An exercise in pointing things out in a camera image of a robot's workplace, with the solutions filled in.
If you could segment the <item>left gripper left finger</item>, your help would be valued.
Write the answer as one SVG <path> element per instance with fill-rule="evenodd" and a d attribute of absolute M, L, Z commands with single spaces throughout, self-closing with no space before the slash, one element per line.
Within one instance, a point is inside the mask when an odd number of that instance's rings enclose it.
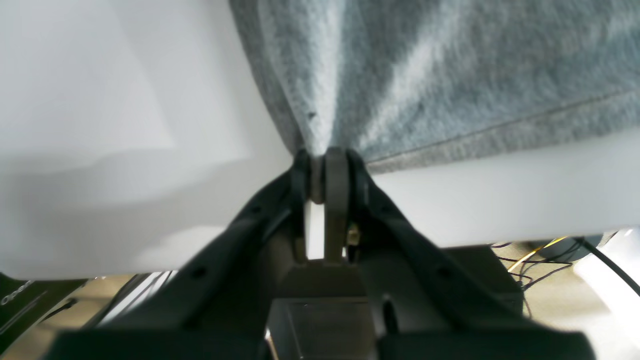
<path fill-rule="evenodd" d="M 300 150 L 169 283 L 103 325 L 62 333 L 46 360 L 267 360 L 272 301 L 307 262 L 311 163 Z"/>

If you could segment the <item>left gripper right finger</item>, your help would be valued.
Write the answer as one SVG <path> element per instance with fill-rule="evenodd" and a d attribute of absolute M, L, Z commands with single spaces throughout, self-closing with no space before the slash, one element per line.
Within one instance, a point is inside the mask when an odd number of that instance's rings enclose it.
<path fill-rule="evenodd" d="M 593 360 L 563 332 L 502 303 L 409 223 L 359 155 L 324 155 L 324 261 L 355 266 L 374 319 L 377 360 Z"/>

